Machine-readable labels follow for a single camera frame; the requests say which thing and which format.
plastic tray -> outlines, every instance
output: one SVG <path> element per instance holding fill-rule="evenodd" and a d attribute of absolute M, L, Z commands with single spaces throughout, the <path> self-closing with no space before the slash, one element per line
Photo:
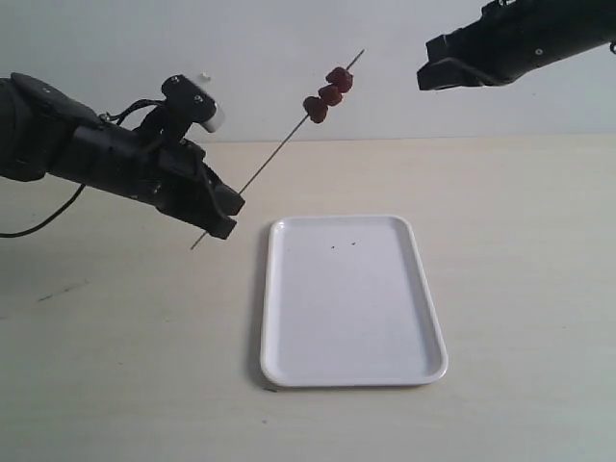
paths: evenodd
<path fill-rule="evenodd" d="M 270 231 L 261 367 L 282 387 L 412 386 L 448 357 L 409 224 L 286 218 Z"/>

white wall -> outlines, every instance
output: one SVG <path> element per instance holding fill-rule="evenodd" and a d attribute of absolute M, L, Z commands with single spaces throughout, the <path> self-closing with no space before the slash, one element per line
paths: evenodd
<path fill-rule="evenodd" d="M 606 48 L 509 88 L 419 92 L 424 43 L 487 0 L 0 1 L 0 75 L 31 73 L 119 112 L 173 73 L 207 70 L 228 115 L 219 141 L 283 138 L 304 97 L 363 47 L 353 93 L 299 140 L 601 132 L 616 116 Z"/>

tray rim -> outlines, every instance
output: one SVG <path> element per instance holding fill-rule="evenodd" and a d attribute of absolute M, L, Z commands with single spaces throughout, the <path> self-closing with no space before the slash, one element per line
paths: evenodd
<path fill-rule="evenodd" d="M 324 383 L 318 383 L 318 381 L 315 381 L 314 384 L 313 383 L 303 383 L 301 385 L 298 385 L 298 384 L 294 384 L 289 381 L 286 381 L 284 378 L 277 376 L 276 372 L 270 367 L 270 365 L 268 364 L 268 356 L 266 355 L 267 338 L 269 337 L 268 335 L 269 325 L 270 325 L 269 319 L 271 316 L 271 312 L 270 312 L 270 305 L 271 305 L 271 298 L 272 298 L 272 295 L 271 295 L 272 288 L 271 287 L 273 285 L 273 275 L 272 275 L 273 269 L 272 269 L 272 264 L 270 262 L 273 261 L 273 257 L 274 257 L 274 248 L 275 248 L 274 241 L 276 239 L 276 236 L 275 236 L 276 232 L 281 225 L 284 225 L 286 222 L 289 222 L 289 221 L 303 221 L 303 220 L 311 220 L 311 219 L 336 220 L 336 219 L 366 219 L 366 218 L 392 219 L 402 224 L 405 230 L 408 232 L 410 242 L 411 242 L 411 247 L 412 247 L 411 249 L 415 256 L 415 262 L 417 266 L 418 275 L 420 277 L 423 293 L 425 295 L 425 302 L 426 302 L 427 309 L 428 309 L 428 315 L 430 318 L 430 322 L 432 323 L 432 326 L 434 328 L 436 342 L 437 342 L 439 352 L 441 355 L 441 366 L 435 373 L 432 373 L 430 375 L 426 375 L 423 377 L 418 377 L 418 379 L 384 380 L 384 382 L 387 382 L 387 383 L 379 383 L 380 381 L 370 382 L 369 380 L 366 380 L 365 383 L 361 383 L 361 384 L 334 384 L 332 383 L 328 385 Z M 432 294 L 430 292 L 430 289 L 427 283 L 427 278 L 425 276 L 424 263 L 422 261 L 422 257 L 420 255 L 419 248 L 417 245 L 417 240 L 415 238 L 415 233 L 413 232 L 413 227 L 411 226 L 410 222 L 404 217 L 401 217 L 398 215 L 388 215 L 388 214 L 290 216 L 290 217 L 280 218 L 280 219 L 273 221 L 271 225 L 269 226 L 268 261 L 267 261 L 267 269 L 266 269 L 266 285 L 265 285 L 265 292 L 264 292 L 264 306 L 263 306 L 263 319 L 262 319 L 262 326 L 261 326 L 260 346 L 261 346 L 261 352 L 260 352 L 259 358 L 260 358 L 261 371 L 263 372 L 265 378 L 269 382 L 271 382 L 272 384 L 276 386 L 283 387 L 283 388 L 414 387 L 414 386 L 428 385 L 428 384 L 434 383 L 440 380 L 441 378 L 443 378 L 443 376 L 447 373 L 449 369 L 449 355 L 447 353 L 447 348 L 445 346 L 445 340 L 443 338 L 441 325 L 436 315 L 436 308 L 434 307 L 434 302 L 432 300 Z"/>

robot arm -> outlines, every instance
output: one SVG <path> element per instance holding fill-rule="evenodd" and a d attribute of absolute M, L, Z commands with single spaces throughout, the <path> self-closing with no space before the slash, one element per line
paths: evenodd
<path fill-rule="evenodd" d="M 427 43 L 419 86 L 503 86 L 610 42 L 614 51 L 614 0 L 495 0 L 477 22 Z"/>
<path fill-rule="evenodd" d="M 35 78 L 0 79 L 0 176 L 26 182 L 50 173 L 153 205 L 226 239 L 244 200 L 184 139 L 194 123 L 216 131 L 222 111 L 183 75 L 167 79 L 163 94 L 166 100 L 138 101 L 117 117 L 98 116 Z M 133 131 L 112 123 L 147 106 L 155 109 Z"/>

table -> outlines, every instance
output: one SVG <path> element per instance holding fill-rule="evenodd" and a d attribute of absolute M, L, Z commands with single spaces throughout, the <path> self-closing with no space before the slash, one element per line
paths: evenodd
<path fill-rule="evenodd" d="M 271 143 L 212 144 L 240 186 Z M 86 190 L 0 242 L 0 458 L 611 461 L 616 136 L 291 143 L 227 242 Z M 3 231 L 74 185 L 0 181 Z M 449 351 L 423 388 L 279 391 L 258 372 L 267 229 L 396 214 Z"/>

